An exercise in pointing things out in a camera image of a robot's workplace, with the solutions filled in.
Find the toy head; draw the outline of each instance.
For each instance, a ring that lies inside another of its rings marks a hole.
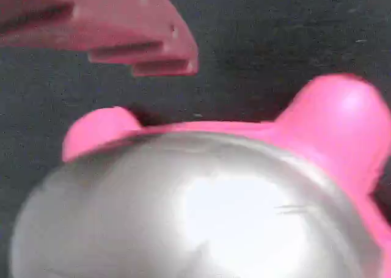
[[[14,278],[387,277],[366,205],[289,121],[248,123],[246,137],[176,126],[66,163],[20,214]]]

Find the pink plastic object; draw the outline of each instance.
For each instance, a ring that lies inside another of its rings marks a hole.
[[[369,83],[353,75],[315,78],[272,123],[186,122],[141,128],[124,109],[104,109],[104,113],[97,110],[70,128],[64,141],[63,159],[69,161],[135,133],[179,131],[246,136],[316,163],[356,206],[384,250],[384,277],[391,278],[391,228],[369,197],[390,153],[391,115]]]
[[[0,45],[87,51],[135,76],[197,72],[197,45],[169,0],[0,0]]]

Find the dark fabric surface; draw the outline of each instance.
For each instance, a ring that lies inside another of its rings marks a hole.
[[[137,78],[83,53],[0,49],[0,277],[17,211],[60,162],[62,138],[96,108],[160,122],[273,119],[313,76],[350,71],[391,103],[390,0],[171,0],[200,51],[190,78]],[[391,205],[388,176],[379,196]]]

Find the pink toy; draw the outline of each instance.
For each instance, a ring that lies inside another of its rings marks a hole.
[[[79,119],[64,140],[63,160],[104,148],[135,134],[208,131],[246,136],[307,158],[332,177],[350,198],[384,253],[385,278],[391,278],[391,229],[369,196],[391,146],[391,115],[377,90],[346,74],[315,78],[274,121],[185,122],[140,126],[120,107]]]

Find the pink ear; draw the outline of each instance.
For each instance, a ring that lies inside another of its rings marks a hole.
[[[368,194],[389,156],[389,109],[371,84],[353,75],[315,78],[276,123],[311,147],[314,162],[351,193]]]
[[[62,143],[62,160],[71,161],[141,128],[135,116],[124,108],[92,111],[77,120],[68,130]]]

